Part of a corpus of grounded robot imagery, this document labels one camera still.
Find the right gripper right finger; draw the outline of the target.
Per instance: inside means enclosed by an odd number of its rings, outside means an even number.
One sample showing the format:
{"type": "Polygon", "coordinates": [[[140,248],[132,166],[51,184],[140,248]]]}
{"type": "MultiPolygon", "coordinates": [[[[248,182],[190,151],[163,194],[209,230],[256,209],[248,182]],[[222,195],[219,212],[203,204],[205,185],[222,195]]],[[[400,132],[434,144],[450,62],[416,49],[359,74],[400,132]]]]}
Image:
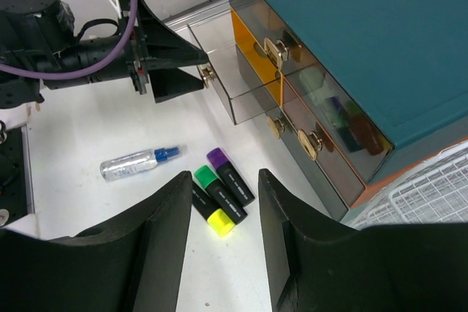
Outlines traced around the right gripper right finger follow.
{"type": "Polygon", "coordinates": [[[467,225],[356,230],[258,175],[274,311],[465,311],[467,225]]]}

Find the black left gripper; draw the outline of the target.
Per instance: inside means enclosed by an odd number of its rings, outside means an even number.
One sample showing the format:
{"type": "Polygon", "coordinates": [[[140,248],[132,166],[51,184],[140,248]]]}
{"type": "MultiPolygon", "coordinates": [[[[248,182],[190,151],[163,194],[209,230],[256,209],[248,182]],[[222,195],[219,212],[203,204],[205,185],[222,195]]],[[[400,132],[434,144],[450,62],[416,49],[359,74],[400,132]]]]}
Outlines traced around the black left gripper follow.
{"type": "MultiPolygon", "coordinates": [[[[130,0],[118,3],[123,35],[129,23],[130,0]]],[[[137,0],[137,17],[124,54],[135,91],[146,94],[150,79],[156,103],[204,89],[200,78],[177,68],[207,64],[207,53],[168,28],[144,0],[137,0]]]]}

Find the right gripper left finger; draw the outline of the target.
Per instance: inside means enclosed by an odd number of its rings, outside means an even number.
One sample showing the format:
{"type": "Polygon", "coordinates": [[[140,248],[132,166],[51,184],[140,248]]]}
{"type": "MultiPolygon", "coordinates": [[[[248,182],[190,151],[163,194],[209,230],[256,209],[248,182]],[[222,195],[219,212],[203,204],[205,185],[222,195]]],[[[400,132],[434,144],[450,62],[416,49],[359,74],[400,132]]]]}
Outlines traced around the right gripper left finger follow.
{"type": "Polygon", "coordinates": [[[183,171],[73,237],[1,231],[3,311],[174,311],[192,210],[183,171]]]}

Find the small drawer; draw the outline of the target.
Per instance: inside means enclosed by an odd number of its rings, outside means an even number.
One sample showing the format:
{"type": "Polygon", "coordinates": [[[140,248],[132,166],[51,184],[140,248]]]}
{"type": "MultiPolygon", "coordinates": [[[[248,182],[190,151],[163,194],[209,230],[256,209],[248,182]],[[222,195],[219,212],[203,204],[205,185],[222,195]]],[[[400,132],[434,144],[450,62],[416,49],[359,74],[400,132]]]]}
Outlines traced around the small drawer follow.
{"type": "Polygon", "coordinates": [[[282,83],[282,110],[297,131],[299,144],[308,159],[321,167],[345,205],[351,208],[364,190],[362,182],[286,82],[282,83]]]}
{"type": "Polygon", "coordinates": [[[189,26],[190,34],[209,58],[205,68],[210,87],[214,88],[231,121],[237,125],[279,106],[280,79],[275,72],[262,79],[249,53],[256,53],[249,43],[246,51],[235,41],[229,13],[189,26]]]}

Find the green capsule stapler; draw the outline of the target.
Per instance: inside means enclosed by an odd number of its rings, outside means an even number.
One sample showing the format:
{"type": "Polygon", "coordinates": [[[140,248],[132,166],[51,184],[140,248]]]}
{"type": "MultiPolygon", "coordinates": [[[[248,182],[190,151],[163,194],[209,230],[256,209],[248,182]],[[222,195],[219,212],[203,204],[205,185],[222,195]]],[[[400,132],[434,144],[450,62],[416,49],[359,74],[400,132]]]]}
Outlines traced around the green capsule stapler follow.
{"type": "Polygon", "coordinates": [[[315,105],[323,102],[323,83],[324,74],[317,68],[309,67],[299,72],[298,80],[300,83],[301,94],[309,98],[315,105]]]}

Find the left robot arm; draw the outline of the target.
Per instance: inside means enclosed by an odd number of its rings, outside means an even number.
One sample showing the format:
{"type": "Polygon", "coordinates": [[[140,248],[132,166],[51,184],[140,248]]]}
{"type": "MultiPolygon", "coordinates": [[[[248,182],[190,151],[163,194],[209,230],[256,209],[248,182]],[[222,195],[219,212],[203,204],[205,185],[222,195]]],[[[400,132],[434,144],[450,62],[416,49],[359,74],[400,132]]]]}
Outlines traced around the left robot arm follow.
{"type": "MultiPolygon", "coordinates": [[[[1,0],[1,63],[33,72],[67,73],[93,66],[118,44],[128,19],[96,19],[76,34],[75,18],[62,0],[1,0]]],[[[72,80],[33,79],[1,73],[1,108],[42,103],[50,90],[131,78],[139,94],[151,86],[155,102],[199,91],[201,79],[185,72],[208,64],[206,52],[169,29],[137,0],[137,20],[124,48],[106,67],[72,80]]]]}

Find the yellow highlighter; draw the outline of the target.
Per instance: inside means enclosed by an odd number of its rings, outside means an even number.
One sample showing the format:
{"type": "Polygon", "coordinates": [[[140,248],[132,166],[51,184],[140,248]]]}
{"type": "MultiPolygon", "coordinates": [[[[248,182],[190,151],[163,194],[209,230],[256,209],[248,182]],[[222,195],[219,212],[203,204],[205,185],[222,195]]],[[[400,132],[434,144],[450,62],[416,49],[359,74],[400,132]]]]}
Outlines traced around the yellow highlighter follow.
{"type": "Polygon", "coordinates": [[[225,237],[235,227],[223,209],[194,181],[192,182],[192,204],[218,236],[225,237]]]}

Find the small clear spray bottle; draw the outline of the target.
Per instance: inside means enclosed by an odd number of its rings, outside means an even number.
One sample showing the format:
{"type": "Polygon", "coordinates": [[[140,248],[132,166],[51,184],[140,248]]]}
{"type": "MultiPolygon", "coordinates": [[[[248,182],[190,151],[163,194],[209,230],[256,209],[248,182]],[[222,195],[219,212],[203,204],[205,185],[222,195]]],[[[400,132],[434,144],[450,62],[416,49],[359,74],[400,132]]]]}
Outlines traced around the small clear spray bottle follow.
{"type": "Polygon", "coordinates": [[[187,145],[171,145],[164,148],[149,148],[125,156],[103,161],[99,171],[105,181],[114,181],[147,172],[180,158],[187,145]]]}

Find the bottom dark drawer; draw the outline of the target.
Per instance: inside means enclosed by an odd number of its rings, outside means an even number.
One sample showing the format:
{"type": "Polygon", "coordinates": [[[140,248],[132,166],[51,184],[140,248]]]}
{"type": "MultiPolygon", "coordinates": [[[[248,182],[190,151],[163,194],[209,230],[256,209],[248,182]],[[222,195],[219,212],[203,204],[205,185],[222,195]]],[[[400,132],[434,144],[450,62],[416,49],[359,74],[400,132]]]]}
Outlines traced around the bottom dark drawer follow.
{"type": "Polygon", "coordinates": [[[260,108],[257,117],[243,123],[255,129],[253,145],[247,149],[247,156],[257,163],[255,169],[269,169],[300,199],[341,221],[348,209],[320,167],[306,159],[278,103],[268,88],[260,85],[261,80],[241,50],[235,50],[241,76],[251,88],[253,102],[260,108]]]}

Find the purple highlighter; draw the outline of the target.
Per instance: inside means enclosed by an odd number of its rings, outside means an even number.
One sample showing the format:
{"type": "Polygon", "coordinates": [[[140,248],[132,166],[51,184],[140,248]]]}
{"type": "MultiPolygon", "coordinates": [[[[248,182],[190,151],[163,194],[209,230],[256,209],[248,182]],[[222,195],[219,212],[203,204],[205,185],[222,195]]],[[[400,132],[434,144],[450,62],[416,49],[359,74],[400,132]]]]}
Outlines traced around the purple highlighter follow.
{"type": "Polygon", "coordinates": [[[210,151],[207,159],[243,208],[255,200],[254,194],[221,148],[210,151]]]}

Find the green highlighter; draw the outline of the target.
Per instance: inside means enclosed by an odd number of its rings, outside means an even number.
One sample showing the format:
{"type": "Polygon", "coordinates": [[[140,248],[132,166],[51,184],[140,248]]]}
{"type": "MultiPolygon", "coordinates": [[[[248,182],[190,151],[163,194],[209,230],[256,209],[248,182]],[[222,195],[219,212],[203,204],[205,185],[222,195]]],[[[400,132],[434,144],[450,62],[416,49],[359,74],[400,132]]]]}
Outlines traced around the green highlighter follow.
{"type": "Polygon", "coordinates": [[[207,165],[200,167],[195,171],[195,177],[235,224],[241,223],[247,217],[247,212],[211,168],[207,165]]]}

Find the teal drawer cabinet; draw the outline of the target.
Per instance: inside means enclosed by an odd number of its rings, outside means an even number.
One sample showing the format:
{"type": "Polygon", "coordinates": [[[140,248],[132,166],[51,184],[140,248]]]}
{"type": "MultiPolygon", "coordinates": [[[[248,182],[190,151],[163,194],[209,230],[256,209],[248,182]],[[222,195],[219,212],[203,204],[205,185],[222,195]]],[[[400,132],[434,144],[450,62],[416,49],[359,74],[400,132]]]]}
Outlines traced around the teal drawer cabinet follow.
{"type": "Polygon", "coordinates": [[[366,182],[323,129],[364,186],[345,215],[467,139],[467,0],[264,1],[392,146],[366,182]]]}

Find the aluminium rail on left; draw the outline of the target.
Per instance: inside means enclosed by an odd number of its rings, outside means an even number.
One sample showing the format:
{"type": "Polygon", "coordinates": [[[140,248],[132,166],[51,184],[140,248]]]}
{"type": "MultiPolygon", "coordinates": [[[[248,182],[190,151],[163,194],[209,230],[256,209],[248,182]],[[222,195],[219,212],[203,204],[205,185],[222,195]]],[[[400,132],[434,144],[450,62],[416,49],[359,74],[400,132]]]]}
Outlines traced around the aluminium rail on left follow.
{"type": "Polygon", "coordinates": [[[170,16],[162,22],[173,31],[178,31],[187,26],[195,26],[213,20],[229,11],[229,0],[207,0],[176,15],[170,16]]]}

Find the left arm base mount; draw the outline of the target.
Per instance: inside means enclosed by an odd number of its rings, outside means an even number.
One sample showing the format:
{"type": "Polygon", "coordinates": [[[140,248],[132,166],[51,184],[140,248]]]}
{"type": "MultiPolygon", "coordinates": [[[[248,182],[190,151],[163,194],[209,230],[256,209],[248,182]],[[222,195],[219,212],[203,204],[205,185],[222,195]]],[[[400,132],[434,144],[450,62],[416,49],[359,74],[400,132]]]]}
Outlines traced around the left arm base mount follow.
{"type": "Polygon", "coordinates": [[[1,121],[1,227],[35,212],[27,126],[1,121]]]}

